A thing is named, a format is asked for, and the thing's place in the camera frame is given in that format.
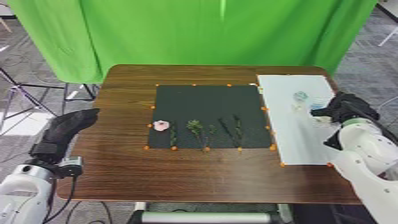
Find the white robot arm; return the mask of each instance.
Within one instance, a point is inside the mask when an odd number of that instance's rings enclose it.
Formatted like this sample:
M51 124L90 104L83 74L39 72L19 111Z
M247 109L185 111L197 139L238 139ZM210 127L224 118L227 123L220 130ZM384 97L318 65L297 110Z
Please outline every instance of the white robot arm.
M380 224L398 223L398 181L380 175L398 163L398 147L373 122L355 118L339 131L343 151L332 161L357 197Z
M377 222L398 223L398 181L384 178L398 163L398 146L396 137L377 122L378 113L362 99L345 93L337 93L327 108L311 113L341 123L325 142L339 150L332 164Z
M73 112L51 121L43 140L30 150L32 159L16 167L0 184L0 224L43 224L58 215L57 212L48 217L57 179L73 177L74 189L83 172L82 157L64 159L67 145L80 130L94 124L98 112L98 109Z

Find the dark green mat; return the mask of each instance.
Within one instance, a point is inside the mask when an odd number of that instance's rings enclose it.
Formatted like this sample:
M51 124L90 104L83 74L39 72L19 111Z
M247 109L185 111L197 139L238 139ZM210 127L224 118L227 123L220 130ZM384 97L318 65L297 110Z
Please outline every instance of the dark green mat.
M242 121L242 147L268 148L270 133L265 128L266 119L261 110L261 98L256 86L160 86L156 89L156 109L153 121L174 122L178 148L202 148L195 136L186 129L190 120L199 120L208 133L215 125L217 133L210 141L211 148L234 148L231 137L222 129L218 118L234 131L234 115ZM149 147L170 148L170 129L149 131Z

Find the flower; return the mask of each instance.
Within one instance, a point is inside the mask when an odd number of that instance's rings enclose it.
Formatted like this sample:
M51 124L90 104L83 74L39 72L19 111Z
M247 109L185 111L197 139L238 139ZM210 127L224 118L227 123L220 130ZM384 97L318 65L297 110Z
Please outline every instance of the flower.
M167 121L158 120L153 122L153 128L156 131L167 130L169 127L170 127L170 123Z

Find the room wall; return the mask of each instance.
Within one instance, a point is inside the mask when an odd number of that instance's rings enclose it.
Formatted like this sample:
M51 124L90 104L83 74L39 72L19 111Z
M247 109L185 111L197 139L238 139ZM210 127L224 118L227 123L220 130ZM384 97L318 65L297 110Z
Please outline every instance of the room wall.
M12 16L12 15L14 15L14 13L12 13L11 9L3 5L0 5L0 16Z
M389 12L398 17L398 0L387 0L387 2L384 2L384 0L382 0L378 2L378 4L382 5L382 7L389 10Z

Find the green backdrop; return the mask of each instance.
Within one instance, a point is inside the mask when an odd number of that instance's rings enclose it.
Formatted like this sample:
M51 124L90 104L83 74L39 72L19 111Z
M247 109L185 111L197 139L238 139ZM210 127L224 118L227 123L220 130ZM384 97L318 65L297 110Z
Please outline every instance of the green backdrop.
M314 65L332 73L377 0L9 0L66 82L115 64Z

